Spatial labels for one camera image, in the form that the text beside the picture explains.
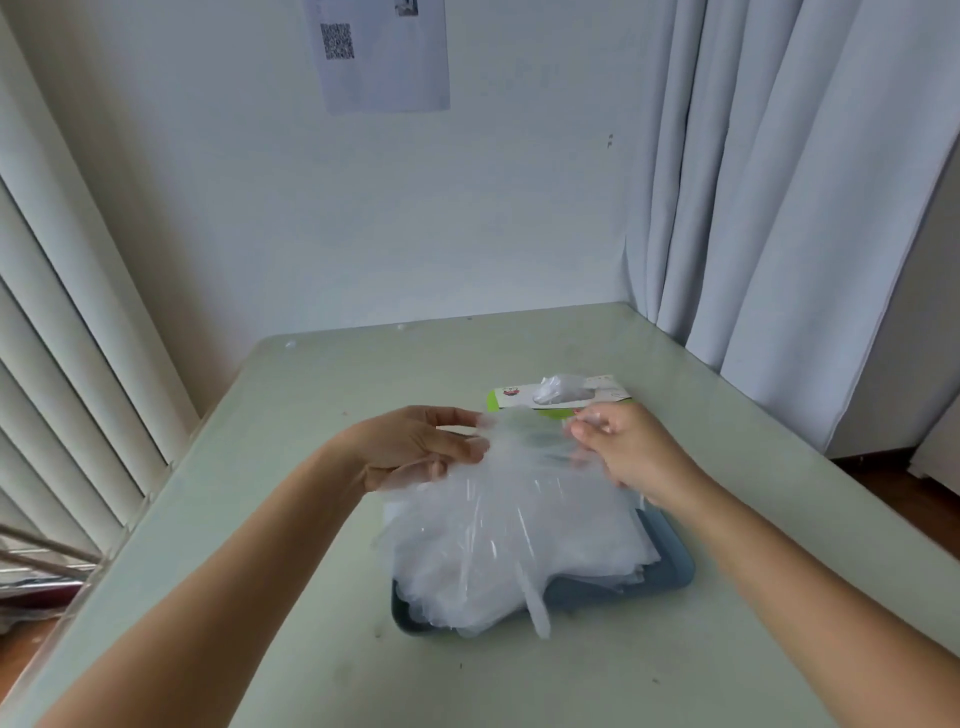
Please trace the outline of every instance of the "white curtain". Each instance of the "white curtain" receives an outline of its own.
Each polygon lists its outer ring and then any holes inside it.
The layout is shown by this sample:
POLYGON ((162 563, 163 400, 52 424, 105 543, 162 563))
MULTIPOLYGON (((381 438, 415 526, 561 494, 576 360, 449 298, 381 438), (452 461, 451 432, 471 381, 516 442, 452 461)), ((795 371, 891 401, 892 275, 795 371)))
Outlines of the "white curtain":
POLYGON ((107 552, 197 423, 0 15, 0 520, 107 552))
POLYGON ((648 14, 637 309, 824 450, 960 129, 960 3, 648 14))

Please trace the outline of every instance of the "tabletop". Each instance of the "tabletop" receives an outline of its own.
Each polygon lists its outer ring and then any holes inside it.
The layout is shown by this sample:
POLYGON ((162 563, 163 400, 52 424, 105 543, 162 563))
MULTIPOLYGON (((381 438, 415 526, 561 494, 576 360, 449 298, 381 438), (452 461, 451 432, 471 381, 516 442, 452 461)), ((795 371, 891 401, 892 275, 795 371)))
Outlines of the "tabletop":
MULTIPOLYGON (((960 563, 619 303, 262 341, 131 537, 14 689, 31 725, 307 453, 408 403, 482 409, 496 386, 611 374, 713 477, 830 567, 960 652, 960 563)), ((832 722, 703 547, 686 589, 475 639, 400 633, 366 496, 270 647, 234 726, 818 726, 832 722)))

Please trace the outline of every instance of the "wooden floor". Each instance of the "wooden floor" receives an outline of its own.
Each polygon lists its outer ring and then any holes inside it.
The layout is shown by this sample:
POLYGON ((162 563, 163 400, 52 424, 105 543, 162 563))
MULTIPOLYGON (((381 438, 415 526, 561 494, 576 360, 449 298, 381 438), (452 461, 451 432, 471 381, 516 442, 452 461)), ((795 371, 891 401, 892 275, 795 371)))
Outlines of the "wooden floor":
MULTIPOLYGON (((838 463, 875 496, 960 559, 960 496, 935 480, 920 480, 896 465, 838 463)), ((55 619, 22 622, 0 636, 0 700, 56 626, 55 619)))
POLYGON ((906 471, 867 469, 850 475, 960 559, 960 496, 936 480, 906 471))
POLYGON ((22 621, 0 637, 0 700, 7 697, 16 678, 56 626, 56 619, 22 621))

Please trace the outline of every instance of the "tray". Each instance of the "tray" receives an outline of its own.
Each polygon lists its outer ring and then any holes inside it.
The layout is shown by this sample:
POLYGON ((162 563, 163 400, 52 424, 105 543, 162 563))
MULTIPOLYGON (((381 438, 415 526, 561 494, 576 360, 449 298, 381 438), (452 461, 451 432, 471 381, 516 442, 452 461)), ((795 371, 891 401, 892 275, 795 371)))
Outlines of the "tray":
MULTIPOLYGON (((660 509, 648 505, 646 510, 637 510, 637 514, 660 554, 660 560, 656 564, 643 568, 643 582, 614 591, 558 576, 550 582, 543 594, 543 602, 548 611, 572 612, 595 604, 673 592, 693 581, 693 574, 696 571, 693 558, 660 509)), ((390 612, 396 626, 408 635, 418 636, 449 631, 432 624, 414 621, 410 616, 410 605, 396 595, 395 581, 391 587, 390 612)), ((524 612, 526 612, 525 609, 520 609, 517 613, 524 612)))

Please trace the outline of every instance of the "left hand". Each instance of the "left hand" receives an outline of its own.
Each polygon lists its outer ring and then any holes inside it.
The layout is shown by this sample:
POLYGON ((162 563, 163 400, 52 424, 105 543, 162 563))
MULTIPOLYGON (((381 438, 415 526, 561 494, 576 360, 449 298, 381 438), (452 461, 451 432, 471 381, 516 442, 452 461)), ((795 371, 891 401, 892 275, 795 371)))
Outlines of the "left hand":
POLYGON ((375 491, 388 477, 388 485, 398 487, 438 480, 454 462, 480 462, 485 441, 438 429, 476 427, 479 419, 479 412, 457 407, 402 407, 352 425, 330 443, 362 460, 364 487, 375 491))

